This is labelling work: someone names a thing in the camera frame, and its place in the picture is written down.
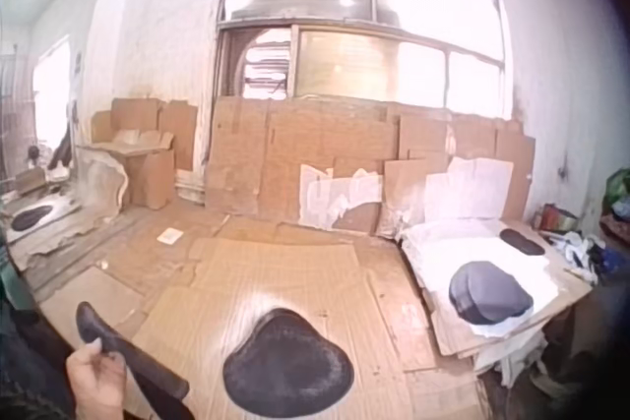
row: finger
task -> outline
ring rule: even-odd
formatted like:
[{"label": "finger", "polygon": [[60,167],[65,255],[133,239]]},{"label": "finger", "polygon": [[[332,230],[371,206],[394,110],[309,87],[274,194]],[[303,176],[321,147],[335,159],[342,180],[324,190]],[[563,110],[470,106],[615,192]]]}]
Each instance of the finger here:
[{"label": "finger", "polygon": [[100,338],[95,339],[92,343],[84,344],[68,357],[66,367],[73,369],[92,364],[101,350],[102,342]]},{"label": "finger", "polygon": [[100,383],[120,386],[124,389],[127,379],[125,360],[120,353],[111,353],[100,358],[98,381]]}]

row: wall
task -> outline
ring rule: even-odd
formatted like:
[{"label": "wall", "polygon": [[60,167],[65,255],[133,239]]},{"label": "wall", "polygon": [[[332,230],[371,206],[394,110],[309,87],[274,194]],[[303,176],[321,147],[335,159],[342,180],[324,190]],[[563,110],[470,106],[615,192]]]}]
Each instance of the wall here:
[{"label": "wall", "polygon": [[[202,173],[217,2],[124,0],[124,7],[117,7],[118,14],[123,12],[116,53],[95,56],[87,66],[106,63],[113,68],[112,94],[86,90],[82,113],[89,117],[90,107],[108,107],[114,96],[189,100],[201,107],[195,171]],[[595,228],[605,178],[630,164],[626,39],[608,0],[504,3],[511,26],[515,96],[526,133],[537,143],[528,214],[542,203],[555,202],[584,214],[587,228]],[[561,178],[558,169],[565,165],[568,173]]]},{"label": "wall", "polygon": [[70,44],[71,88],[70,102],[81,94],[83,84],[82,66],[75,75],[77,55],[81,53],[81,63],[85,64],[88,34],[96,0],[53,0],[31,27],[30,57],[32,66],[59,40],[68,36]]}]

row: black leather piece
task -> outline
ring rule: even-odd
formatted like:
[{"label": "black leather piece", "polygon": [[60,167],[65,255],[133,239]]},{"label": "black leather piece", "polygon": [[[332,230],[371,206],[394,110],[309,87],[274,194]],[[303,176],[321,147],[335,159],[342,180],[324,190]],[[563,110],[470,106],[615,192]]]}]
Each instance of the black leather piece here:
[{"label": "black leather piece", "polygon": [[542,256],[544,255],[544,248],[538,243],[532,241],[521,233],[512,228],[506,228],[499,233],[499,238],[505,241],[508,245],[513,246],[521,253],[527,256]]},{"label": "black leather piece", "polygon": [[520,317],[534,304],[512,274],[488,261],[466,263],[451,278],[449,298],[458,315],[473,325],[496,325]]},{"label": "black leather piece", "polygon": [[138,387],[159,418],[194,419],[190,410],[181,402],[190,390],[186,380],[123,338],[98,316],[88,302],[82,302],[77,307],[76,322],[84,342],[89,343],[100,338],[104,352],[116,351],[123,355]]},{"label": "black leather piece", "polygon": [[266,417],[311,415],[338,402],[352,386],[347,355],[295,312],[275,309],[223,364],[227,394]]},{"label": "black leather piece", "polygon": [[18,213],[11,221],[11,228],[16,231],[25,231],[52,212],[52,206],[35,207]]}]

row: cardboard floor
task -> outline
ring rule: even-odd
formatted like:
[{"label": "cardboard floor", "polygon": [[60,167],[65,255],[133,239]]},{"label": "cardboard floor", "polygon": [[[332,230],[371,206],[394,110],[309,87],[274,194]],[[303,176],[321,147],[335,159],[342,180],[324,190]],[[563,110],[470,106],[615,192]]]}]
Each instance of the cardboard floor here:
[{"label": "cardboard floor", "polygon": [[[166,227],[184,231],[172,246],[156,240]],[[304,316],[354,365],[350,393],[316,418],[485,418],[473,366],[436,354],[420,298],[391,242],[181,202],[116,238],[94,251],[93,261],[87,255],[89,268],[42,308],[76,343],[76,305],[92,302],[111,325],[190,381],[186,403],[198,419],[249,418],[226,397],[222,362],[256,318],[278,306]],[[149,417],[131,381],[126,400],[131,411]]]}]

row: hand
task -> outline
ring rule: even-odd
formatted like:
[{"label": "hand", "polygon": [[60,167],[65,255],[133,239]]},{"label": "hand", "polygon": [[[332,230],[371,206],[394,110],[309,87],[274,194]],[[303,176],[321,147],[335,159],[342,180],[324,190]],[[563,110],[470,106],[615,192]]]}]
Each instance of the hand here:
[{"label": "hand", "polygon": [[72,353],[66,360],[70,387],[82,420],[123,418],[127,369],[120,353],[102,354],[97,338]]}]

